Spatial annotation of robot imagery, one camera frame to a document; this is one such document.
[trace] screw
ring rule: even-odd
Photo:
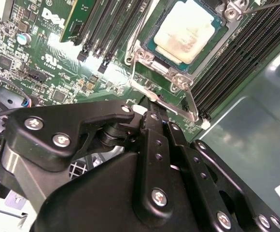
[[[206,149],[206,146],[204,146],[204,144],[203,143],[198,143],[199,144],[199,147],[201,148],[201,149]]]
[[[152,117],[153,119],[155,119],[156,121],[158,121],[158,117],[157,117],[156,114],[151,114],[151,117]]]
[[[258,216],[258,218],[259,218],[261,224],[263,224],[264,227],[266,227],[268,229],[270,228],[270,223],[269,223],[269,221],[267,220],[267,218],[265,216],[260,214]]]
[[[234,11],[233,9],[231,9],[231,10],[228,10],[228,11],[225,12],[225,16],[228,19],[234,19],[237,16],[237,12]]]
[[[277,219],[276,219],[275,217],[273,217],[273,216],[271,216],[270,219],[271,219],[271,221],[273,222],[273,224],[276,225],[277,228],[280,229],[280,223],[279,223],[279,221],[277,221]]]
[[[130,112],[130,109],[125,105],[122,106],[122,110],[125,111],[126,113]]]
[[[176,125],[176,124],[172,124],[172,127],[175,129],[175,130],[177,130],[177,131],[179,131],[180,130],[180,128]]]
[[[217,213],[217,219],[219,220],[220,224],[226,228],[227,230],[231,229],[231,221],[229,220],[228,216],[223,212],[219,211]]]
[[[37,118],[26,119],[25,122],[24,122],[24,125],[28,129],[34,130],[34,131],[38,131],[43,127],[43,123],[41,122],[41,120],[39,120]]]
[[[167,204],[167,198],[164,192],[159,189],[153,189],[152,199],[158,206],[165,206]]]
[[[70,139],[64,134],[56,134],[52,139],[56,146],[67,147],[70,144]]]

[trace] black metal arm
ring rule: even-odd
[[[141,104],[143,116],[122,101],[10,115],[0,181],[31,201],[32,231],[280,231],[280,218],[207,144],[188,144],[165,109]],[[125,153],[69,181],[73,160],[116,145]]]

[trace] capacitor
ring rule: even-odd
[[[32,41],[32,38],[29,34],[22,33],[17,36],[16,40],[21,45],[28,45]]]

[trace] motherboard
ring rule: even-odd
[[[0,76],[34,105],[156,94],[192,140],[280,51],[280,5],[244,13],[274,2],[0,0]]]

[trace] ram slot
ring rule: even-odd
[[[75,45],[75,46],[80,45],[80,44],[82,43],[84,37],[88,34],[88,30],[89,30],[89,28],[90,28],[90,26],[91,26],[92,20],[93,20],[93,18],[95,17],[96,12],[97,12],[97,10],[98,10],[100,4],[101,4],[101,0],[97,0],[97,1],[95,2],[94,6],[93,6],[93,9],[92,9],[92,11],[91,11],[91,13],[90,13],[90,15],[89,15],[89,17],[87,18],[87,20],[86,20],[84,26],[81,28],[81,30],[80,30],[80,32],[79,32],[78,37],[75,38],[74,40],[72,40],[72,41],[74,42],[74,45]]]
[[[99,67],[98,71],[100,73],[104,73],[112,60],[116,50],[118,49],[118,46],[123,38],[123,36],[126,34],[127,30],[129,29],[129,25],[135,20],[135,18],[138,16],[137,12],[140,12],[140,9],[143,5],[143,3],[146,2],[146,0],[136,0],[135,4],[131,6],[131,9],[129,9],[129,14],[124,20],[123,25],[120,27],[116,38],[114,41],[110,44],[110,47],[107,51],[107,55],[105,56],[101,66]]]
[[[118,7],[118,10],[114,14],[114,19],[112,20],[109,28],[104,34],[102,41],[98,43],[98,47],[94,51],[94,55],[100,57],[105,49],[107,48],[107,44],[109,43],[111,35],[113,35],[116,26],[118,25],[119,20],[121,19],[124,11],[128,10],[129,1],[121,0],[121,5]]]
[[[80,52],[82,56],[87,57],[88,52],[96,43],[98,39],[98,35],[103,30],[105,26],[105,21],[107,20],[107,17],[110,15],[111,11],[113,10],[113,7],[116,2],[117,2],[116,0],[107,1],[105,9],[103,10],[101,17],[99,18],[93,32],[90,34],[89,38],[86,40],[85,44],[83,45],[82,51]]]
[[[193,87],[198,109],[211,115],[279,42],[280,6],[258,12]]]

